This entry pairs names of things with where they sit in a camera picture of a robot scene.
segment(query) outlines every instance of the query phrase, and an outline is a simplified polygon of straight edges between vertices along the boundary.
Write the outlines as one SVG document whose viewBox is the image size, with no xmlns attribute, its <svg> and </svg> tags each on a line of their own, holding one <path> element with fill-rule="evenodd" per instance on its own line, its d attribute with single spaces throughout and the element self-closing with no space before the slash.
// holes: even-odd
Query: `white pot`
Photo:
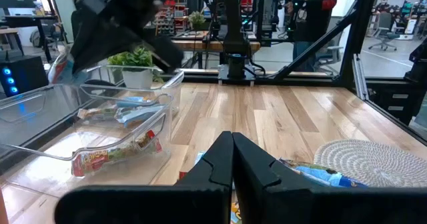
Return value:
<svg viewBox="0 0 427 224">
<path fill-rule="evenodd" d="M 136 89 L 150 89 L 153 83 L 153 71 L 123 71 L 126 87 Z"/>
</svg>

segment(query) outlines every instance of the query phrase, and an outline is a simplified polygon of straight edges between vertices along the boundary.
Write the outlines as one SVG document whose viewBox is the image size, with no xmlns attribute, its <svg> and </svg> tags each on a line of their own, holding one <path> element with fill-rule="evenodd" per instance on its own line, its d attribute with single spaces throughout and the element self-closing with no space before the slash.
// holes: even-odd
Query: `plastic container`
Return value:
<svg viewBox="0 0 427 224">
<path fill-rule="evenodd" d="M 172 100 L 166 93 L 86 84 L 50 85 L 1 100 L 2 177 L 56 197 L 81 185 L 149 184 L 170 156 Z M 143 120 L 124 125 L 77 116 L 117 106 L 144 112 Z"/>
<path fill-rule="evenodd" d="M 130 67 L 130 66 L 117 66 L 117 65 L 102 65 L 87 69 L 89 74 L 87 84 L 94 85 L 115 85 L 126 87 L 126 83 L 123 79 L 124 71 L 135 71 L 135 70 L 152 70 L 157 72 L 159 76 L 162 76 L 162 71 L 154 67 Z M 175 116 L 179 111 L 179 100 L 181 99 L 181 83 L 184 79 L 184 72 L 182 70 L 176 70 L 175 75 L 165 83 L 153 82 L 153 85 L 149 89 L 139 89 L 142 91 L 154 91 L 156 93 L 167 93 L 173 97 L 171 105 L 172 114 Z"/>
</svg>

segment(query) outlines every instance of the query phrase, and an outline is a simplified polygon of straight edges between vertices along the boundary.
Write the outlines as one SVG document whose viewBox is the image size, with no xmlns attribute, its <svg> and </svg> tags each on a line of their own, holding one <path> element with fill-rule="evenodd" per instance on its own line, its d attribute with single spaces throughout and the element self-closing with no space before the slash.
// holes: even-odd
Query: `green plant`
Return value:
<svg viewBox="0 0 427 224">
<path fill-rule="evenodd" d="M 198 11 L 193 11 L 192 14 L 189 15 L 188 21 L 191 23 L 193 29 L 197 30 L 205 23 L 205 17 Z"/>
<path fill-rule="evenodd" d="M 121 65 L 130 67 L 154 67 L 151 51 L 143 47 L 137 47 L 132 52 L 125 51 L 108 57 L 110 65 Z M 141 71 L 138 68 L 126 68 L 125 71 Z M 163 83 L 158 70 L 153 70 L 153 81 Z"/>
</svg>

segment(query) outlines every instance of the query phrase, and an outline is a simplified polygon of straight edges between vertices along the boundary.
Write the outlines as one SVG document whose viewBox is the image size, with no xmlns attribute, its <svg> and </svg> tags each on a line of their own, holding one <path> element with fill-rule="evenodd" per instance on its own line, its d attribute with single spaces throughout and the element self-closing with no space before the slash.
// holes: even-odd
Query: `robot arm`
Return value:
<svg viewBox="0 0 427 224">
<path fill-rule="evenodd" d="M 81 21 L 70 54 L 73 73 L 111 55 L 144 44 L 154 63 L 170 73 L 180 67 L 183 53 L 167 38 L 144 29 L 165 0 L 74 0 Z"/>
</svg>

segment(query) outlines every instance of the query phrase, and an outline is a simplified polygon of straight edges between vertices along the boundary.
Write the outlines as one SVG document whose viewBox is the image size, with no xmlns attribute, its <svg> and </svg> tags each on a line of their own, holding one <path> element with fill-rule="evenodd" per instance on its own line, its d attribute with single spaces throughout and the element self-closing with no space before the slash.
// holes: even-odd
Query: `round placemat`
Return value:
<svg viewBox="0 0 427 224">
<path fill-rule="evenodd" d="M 362 140 L 321 146 L 314 164 L 329 167 L 370 187 L 427 187 L 427 161 L 395 147 Z"/>
</svg>

